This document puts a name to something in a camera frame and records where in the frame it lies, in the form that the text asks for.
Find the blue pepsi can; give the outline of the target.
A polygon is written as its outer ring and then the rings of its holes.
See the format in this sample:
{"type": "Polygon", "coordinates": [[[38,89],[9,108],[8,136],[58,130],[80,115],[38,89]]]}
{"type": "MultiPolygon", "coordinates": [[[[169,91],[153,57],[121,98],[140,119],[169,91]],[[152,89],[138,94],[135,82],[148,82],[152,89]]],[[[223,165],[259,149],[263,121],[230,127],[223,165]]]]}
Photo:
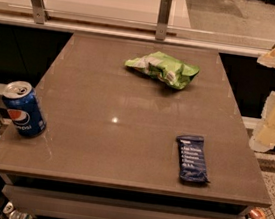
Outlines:
{"type": "Polygon", "coordinates": [[[39,107],[34,87],[25,81],[14,81],[5,86],[2,102],[9,118],[22,137],[32,138],[41,134],[46,120],[39,107]]]}

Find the grey table drawer front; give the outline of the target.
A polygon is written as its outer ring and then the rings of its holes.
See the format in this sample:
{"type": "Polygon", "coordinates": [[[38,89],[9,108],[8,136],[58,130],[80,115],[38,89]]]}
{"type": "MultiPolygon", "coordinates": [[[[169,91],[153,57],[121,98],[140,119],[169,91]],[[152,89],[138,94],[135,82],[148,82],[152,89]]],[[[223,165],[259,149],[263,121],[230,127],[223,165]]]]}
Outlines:
{"type": "Polygon", "coordinates": [[[61,219],[245,219],[243,216],[7,185],[18,209],[61,219]]]}

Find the left metal railing bracket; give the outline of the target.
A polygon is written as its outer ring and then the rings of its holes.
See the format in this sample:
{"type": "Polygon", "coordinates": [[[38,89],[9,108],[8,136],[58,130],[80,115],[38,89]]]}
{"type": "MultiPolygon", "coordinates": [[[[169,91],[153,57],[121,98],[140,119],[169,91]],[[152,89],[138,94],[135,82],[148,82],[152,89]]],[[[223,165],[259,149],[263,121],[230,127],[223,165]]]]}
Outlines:
{"type": "Polygon", "coordinates": [[[30,0],[32,6],[33,20],[36,24],[45,24],[48,14],[45,9],[44,0],[30,0]]]}

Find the dark blue snack bar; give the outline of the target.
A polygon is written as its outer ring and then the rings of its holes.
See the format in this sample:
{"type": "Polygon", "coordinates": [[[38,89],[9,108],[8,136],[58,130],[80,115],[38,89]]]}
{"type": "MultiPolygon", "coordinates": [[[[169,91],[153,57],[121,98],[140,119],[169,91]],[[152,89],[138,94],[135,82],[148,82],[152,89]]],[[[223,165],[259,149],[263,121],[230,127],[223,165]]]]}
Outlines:
{"type": "Polygon", "coordinates": [[[177,136],[180,179],[186,182],[209,183],[204,156],[204,138],[197,135],[177,136]]]}

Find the bottles under table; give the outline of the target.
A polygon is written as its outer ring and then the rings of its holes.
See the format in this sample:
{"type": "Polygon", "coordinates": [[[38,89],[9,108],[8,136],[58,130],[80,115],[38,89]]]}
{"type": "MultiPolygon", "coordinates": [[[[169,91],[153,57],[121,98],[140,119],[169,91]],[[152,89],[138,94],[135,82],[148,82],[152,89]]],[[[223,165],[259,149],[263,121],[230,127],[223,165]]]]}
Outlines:
{"type": "Polygon", "coordinates": [[[3,213],[8,219],[32,219],[33,217],[24,212],[18,211],[11,202],[7,202],[3,213]]]}

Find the middle metal railing bracket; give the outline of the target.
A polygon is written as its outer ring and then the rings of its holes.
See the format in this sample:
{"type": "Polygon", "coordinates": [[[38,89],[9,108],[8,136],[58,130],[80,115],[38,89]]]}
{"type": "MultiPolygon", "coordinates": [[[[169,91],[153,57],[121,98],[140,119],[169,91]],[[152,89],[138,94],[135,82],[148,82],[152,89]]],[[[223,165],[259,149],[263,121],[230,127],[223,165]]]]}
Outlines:
{"type": "Polygon", "coordinates": [[[170,19],[172,0],[160,0],[155,38],[158,41],[167,35],[168,20],[170,19]]]}

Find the green rice chip bag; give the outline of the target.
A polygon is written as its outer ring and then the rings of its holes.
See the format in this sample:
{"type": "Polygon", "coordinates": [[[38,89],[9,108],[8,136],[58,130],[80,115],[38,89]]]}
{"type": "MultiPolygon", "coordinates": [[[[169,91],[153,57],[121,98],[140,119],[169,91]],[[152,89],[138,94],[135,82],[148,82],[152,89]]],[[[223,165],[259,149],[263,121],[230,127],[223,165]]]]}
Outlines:
{"type": "Polygon", "coordinates": [[[129,59],[124,64],[177,90],[183,90],[200,71],[199,66],[188,65],[163,52],[129,59]]]}

